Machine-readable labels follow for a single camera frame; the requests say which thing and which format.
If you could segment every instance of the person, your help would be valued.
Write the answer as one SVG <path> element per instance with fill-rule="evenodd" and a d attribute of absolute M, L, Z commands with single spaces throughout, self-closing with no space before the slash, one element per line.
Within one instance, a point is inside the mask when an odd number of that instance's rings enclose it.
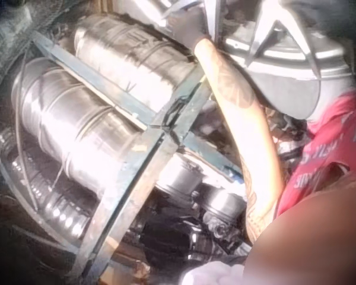
<path fill-rule="evenodd" d="M 211 42 L 204 28 L 203 16 L 198 11 L 188 12 L 184 21 L 173 19 L 172 31 L 174 38 L 188 47 L 201 64 L 236 142 L 247 194 L 246 231 L 251 242 L 255 243 L 274 219 L 291 216 L 290 209 L 300 202 L 303 204 L 301 210 L 306 212 L 303 209 L 306 209 L 306 202 L 308 204 L 314 195 L 319 197 L 320 192 L 328 192 L 325 189 L 352 189 L 353 185 L 356 188 L 356 84 L 352 77 L 321 81 L 317 106 L 307 118 L 313 138 L 304 147 L 302 161 L 291 179 L 285 183 L 275 144 L 254 89 L 243 72 L 225 59 Z M 335 223 L 335 219 L 322 221 L 326 226 Z M 290 231 L 288 222 L 281 223 L 280 227 L 286 227 L 284 233 Z M 193 270 L 182 284 L 195 284 L 198 276 L 201 278 L 198 284 L 221 284 L 211 281 L 211 274 L 219 280 L 225 273 L 241 271 L 240 268 L 232 270 L 224 266 L 221 263 L 204 265 L 204 271 L 199 268 Z M 228 283 L 224 284 L 233 284 L 230 276 L 225 276 L 225 279 Z"/>

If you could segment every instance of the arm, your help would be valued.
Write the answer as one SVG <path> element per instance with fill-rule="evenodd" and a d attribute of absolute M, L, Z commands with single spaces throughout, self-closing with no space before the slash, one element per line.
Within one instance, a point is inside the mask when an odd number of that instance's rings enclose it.
<path fill-rule="evenodd" d="M 271 223 L 284 181 L 263 110 L 244 76 L 208 39 L 194 48 L 240 154 L 247 194 L 246 229 L 254 242 Z"/>

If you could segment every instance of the metal tube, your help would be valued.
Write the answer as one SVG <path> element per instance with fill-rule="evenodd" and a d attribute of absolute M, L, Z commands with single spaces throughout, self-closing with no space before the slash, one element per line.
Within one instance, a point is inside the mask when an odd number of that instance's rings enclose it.
<path fill-rule="evenodd" d="M 12 88 L 16 100 L 19 77 Z M 68 177 L 97 194 L 115 191 L 116 174 L 138 130 L 85 85 L 46 58 L 26 65 L 21 121 Z"/>
<path fill-rule="evenodd" d="M 80 60 L 155 112 L 195 67 L 170 42 L 111 16 L 80 22 L 74 45 Z"/>

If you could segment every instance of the metal frame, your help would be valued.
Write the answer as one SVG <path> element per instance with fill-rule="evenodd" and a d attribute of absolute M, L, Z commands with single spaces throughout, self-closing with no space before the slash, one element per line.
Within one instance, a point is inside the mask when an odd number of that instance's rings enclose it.
<path fill-rule="evenodd" d="M 123 179 L 117 182 L 117 189 L 106 192 L 96 209 L 69 273 L 71 281 L 80 279 L 83 272 L 87 273 L 85 284 L 94 283 L 100 278 L 152 191 L 160 170 L 179 148 L 186 147 L 198 154 L 231 180 L 235 179 L 235 175 L 242 178 L 236 165 L 189 132 L 211 94 L 208 83 L 201 82 L 204 74 L 199 66 L 178 86 L 169 103 L 156 114 L 42 34 L 35 32 L 33 42 L 46 57 L 62 65 L 106 102 L 116 105 L 147 126 L 125 159 L 126 163 L 119 173 Z M 164 125 L 171 108 L 179 99 L 185 104 Z"/>

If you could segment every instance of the red t-shirt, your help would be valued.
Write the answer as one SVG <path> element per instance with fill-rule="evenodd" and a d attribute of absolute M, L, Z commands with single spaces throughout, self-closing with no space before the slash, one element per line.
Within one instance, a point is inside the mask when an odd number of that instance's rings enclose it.
<path fill-rule="evenodd" d="M 277 216 L 313 192 L 306 186 L 321 168 L 339 163 L 356 172 L 356 91 L 341 96 L 320 122 L 308 127 L 314 138 L 303 149 L 302 161 L 282 194 Z"/>

